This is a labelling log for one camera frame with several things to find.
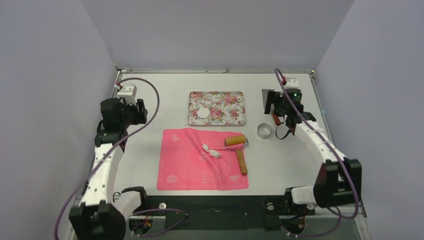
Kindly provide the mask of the round metal dough cutter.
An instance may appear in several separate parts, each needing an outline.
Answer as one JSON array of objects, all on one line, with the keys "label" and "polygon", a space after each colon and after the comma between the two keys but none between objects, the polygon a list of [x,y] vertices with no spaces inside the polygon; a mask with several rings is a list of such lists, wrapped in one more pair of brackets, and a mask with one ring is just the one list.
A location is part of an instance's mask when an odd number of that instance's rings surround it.
[{"label": "round metal dough cutter", "polygon": [[257,126],[256,134],[260,139],[267,139],[273,132],[272,127],[267,123],[260,123]]}]

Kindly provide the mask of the white dough lump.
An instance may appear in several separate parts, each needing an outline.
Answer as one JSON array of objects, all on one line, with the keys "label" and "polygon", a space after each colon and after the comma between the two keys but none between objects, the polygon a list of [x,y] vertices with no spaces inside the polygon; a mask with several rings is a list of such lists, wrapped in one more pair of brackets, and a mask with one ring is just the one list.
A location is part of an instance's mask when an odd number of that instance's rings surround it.
[{"label": "white dough lump", "polygon": [[196,116],[200,119],[206,119],[210,116],[211,112],[208,108],[200,108],[197,112],[196,112]]}]

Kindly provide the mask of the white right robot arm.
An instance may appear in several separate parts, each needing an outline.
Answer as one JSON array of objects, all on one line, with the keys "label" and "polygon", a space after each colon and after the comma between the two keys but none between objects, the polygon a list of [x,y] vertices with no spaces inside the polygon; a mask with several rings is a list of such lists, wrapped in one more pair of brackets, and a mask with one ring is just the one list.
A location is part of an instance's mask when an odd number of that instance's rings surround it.
[{"label": "white right robot arm", "polygon": [[296,213],[302,205],[321,208],[358,204],[361,201],[362,165],[339,151],[323,134],[315,116],[304,111],[302,93],[297,88],[284,91],[262,90],[264,114],[284,118],[288,133],[309,150],[319,171],[313,185],[286,189],[283,209]]}]

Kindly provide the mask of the white dough scrap strip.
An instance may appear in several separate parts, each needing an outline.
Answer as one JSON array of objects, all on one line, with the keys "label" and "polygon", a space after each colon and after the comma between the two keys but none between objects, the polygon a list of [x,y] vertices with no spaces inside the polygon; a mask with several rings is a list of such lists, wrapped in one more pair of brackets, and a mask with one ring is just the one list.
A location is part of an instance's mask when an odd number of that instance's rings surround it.
[{"label": "white dough scrap strip", "polygon": [[221,153],[218,152],[217,150],[214,149],[210,149],[209,146],[207,144],[202,144],[202,149],[208,153],[211,157],[213,157],[214,159],[218,159],[221,157]]}]

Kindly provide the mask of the pink silicone baking mat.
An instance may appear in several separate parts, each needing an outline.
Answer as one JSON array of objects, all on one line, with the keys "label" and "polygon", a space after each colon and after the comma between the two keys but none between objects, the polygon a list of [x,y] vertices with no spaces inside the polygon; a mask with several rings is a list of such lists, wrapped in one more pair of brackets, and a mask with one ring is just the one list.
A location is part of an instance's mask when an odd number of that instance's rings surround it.
[{"label": "pink silicone baking mat", "polygon": [[[241,175],[234,151],[225,148],[225,138],[240,132],[165,129],[162,133],[156,188],[159,191],[243,190],[249,179]],[[214,159],[202,149],[221,153]]]}]

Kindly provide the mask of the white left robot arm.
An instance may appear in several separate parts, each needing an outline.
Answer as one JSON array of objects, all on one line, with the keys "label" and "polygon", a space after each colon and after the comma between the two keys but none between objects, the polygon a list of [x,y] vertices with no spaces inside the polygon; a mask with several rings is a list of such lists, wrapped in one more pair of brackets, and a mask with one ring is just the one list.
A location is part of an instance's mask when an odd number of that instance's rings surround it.
[{"label": "white left robot arm", "polygon": [[95,143],[93,173],[78,206],[68,218],[79,240],[122,240],[132,213],[143,215],[149,209],[142,186],[122,190],[123,200],[114,201],[114,186],[131,125],[145,124],[148,111],[144,101],[131,103],[123,97],[108,98],[100,103]]}]

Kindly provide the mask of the wooden rolling pin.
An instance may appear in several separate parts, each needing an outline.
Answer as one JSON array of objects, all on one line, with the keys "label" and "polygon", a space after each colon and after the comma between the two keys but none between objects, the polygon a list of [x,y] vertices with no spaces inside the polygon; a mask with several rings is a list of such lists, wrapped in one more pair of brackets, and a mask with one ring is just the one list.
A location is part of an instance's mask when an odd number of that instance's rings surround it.
[{"label": "wooden rolling pin", "polygon": [[246,147],[248,144],[249,144],[249,141],[244,134],[226,137],[224,139],[225,148],[227,150],[231,150],[235,152],[239,170],[242,176],[246,176],[248,174],[248,169],[247,169],[245,155],[244,155],[244,147]]}]

